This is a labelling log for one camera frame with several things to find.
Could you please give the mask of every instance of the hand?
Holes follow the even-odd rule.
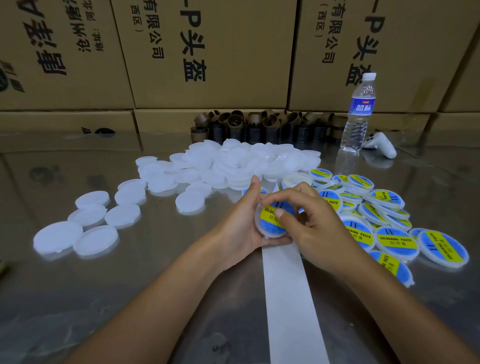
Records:
[[[260,180],[253,176],[250,187],[243,197],[232,206],[227,216],[212,230],[219,237],[222,245],[223,270],[243,260],[255,249],[264,245],[290,244],[292,238],[282,236],[276,239],[265,239],[255,226],[255,211],[260,203]]]
[[[263,206],[275,201],[287,201],[294,208],[303,207],[305,210],[299,216],[305,225],[282,208],[277,208],[275,215],[302,254],[317,267],[342,275],[352,262],[367,256],[330,204],[305,182],[261,196]]]

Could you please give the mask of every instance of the game controller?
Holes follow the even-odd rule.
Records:
[[[378,149],[385,157],[393,159],[396,157],[396,150],[393,144],[383,133],[370,134],[363,142],[362,148]]]

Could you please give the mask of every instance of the left hand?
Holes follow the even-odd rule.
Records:
[[[292,242],[289,236],[266,239],[255,226],[254,216],[260,203],[260,180],[253,176],[250,187],[234,204],[227,216],[211,231],[221,244],[225,260],[222,270],[229,269],[255,249],[264,245],[285,245]]]

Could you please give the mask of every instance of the right forearm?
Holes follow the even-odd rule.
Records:
[[[401,363],[478,363],[443,322],[365,255],[342,277],[375,319]]]

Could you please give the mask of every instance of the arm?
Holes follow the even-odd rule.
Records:
[[[317,267],[342,279],[360,298],[401,363],[480,363],[470,349],[419,303],[385,268],[353,239],[342,221],[306,183],[268,196],[262,205],[288,201],[303,207],[300,219],[276,210],[300,251]]]
[[[259,202],[260,181],[254,176],[247,193],[222,222],[190,246],[66,363],[166,363],[218,274],[262,245],[291,242],[288,237],[262,238],[253,222]]]

